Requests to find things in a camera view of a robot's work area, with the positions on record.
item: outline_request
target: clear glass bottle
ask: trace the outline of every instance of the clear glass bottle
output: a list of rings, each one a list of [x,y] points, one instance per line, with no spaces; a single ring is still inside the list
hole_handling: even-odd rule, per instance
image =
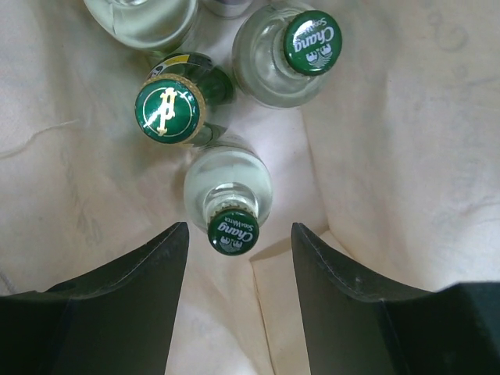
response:
[[[135,102],[142,131],[166,145],[203,146],[229,127],[234,85],[200,53],[175,53],[156,65]]]
[[[203,3],[217,16],[236,18],[247,10],[253,0],[203,0]]]
[[[198,0],[84,0],[116,40],[165,55],[196,39]]]
[[[241,90],[261,104],[296,107],[320,93],[341,48],[332,16],[291,0],[273,2],[238,31],[234,75]]]
[[[244,254],[255,245],[272,201],[269,171],[234,135],[202,149],[184,182],[187,214],[224,255]]]

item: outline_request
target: white fabric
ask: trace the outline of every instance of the white fabric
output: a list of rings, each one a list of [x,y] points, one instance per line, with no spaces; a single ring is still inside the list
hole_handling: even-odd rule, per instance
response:
[[[257,1],[255,7],[263,3]],[[344,35],[322,95],[234,130],[269,167],[273,212],[251,254],[191,248],[168,374],[307,374],[291,223],[407,284],[500,279],[500,9],[495,0],[317,0]],[[43,291],[185,220],[191,155],[134,123],[146,58],[81,0],[2,3],[0,294]],[[204,12],[225,66],[243,18]]]

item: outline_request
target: green glass bottle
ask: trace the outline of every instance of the green glass bottle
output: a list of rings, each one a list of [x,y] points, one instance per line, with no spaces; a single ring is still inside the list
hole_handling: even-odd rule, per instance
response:
[[[148,75],[135,102],[135,116],[155,141],[199,147],[225,133],[235,98],[231,79],[208,56],[176,53]]]

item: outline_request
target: dark green bottle cap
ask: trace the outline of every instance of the dark green bottle cap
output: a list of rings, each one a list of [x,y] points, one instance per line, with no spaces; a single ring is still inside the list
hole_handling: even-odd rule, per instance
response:
[[[250,212],[230,207],[210,220],[208,234],[210,244],[221,254],[241,255],[259,239],[259,224]]]
[[[296,16],[284,33],[284,54],[292,67],[306,76],[325,74],[342,50],[342,34],[328,13],[310,10]]]
[[[190,80],[162,74],[141,89],[135,101],[135,116],[141,129],[155,141],[186,143],[205,122],[205,100]]]

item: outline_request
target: glass bottle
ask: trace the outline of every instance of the glass bottle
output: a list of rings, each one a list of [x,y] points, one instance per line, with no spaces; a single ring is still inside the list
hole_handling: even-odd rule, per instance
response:
[[[234,75],[241,90],[261,104],[296,107],[320,93],[341,48],[332,16],[291,0],[273,2],[238,31]]]
[[[198,147],[226,132],[235,96],[231,79],[208,56],[175,53],[148,75],[135,102],[135,116],[155,141]]]
[[[266,166],[233,135],[224,135],[202,149],[184,182],[187,214],[224,255],[252,249],[272,201],[273,186]]]
[[[253,0],[203,0],[203,3],[217,16],[236,18],[247,10]]]
[[[116,40],[164,56],[196,39],[198,0],[84,0]]]

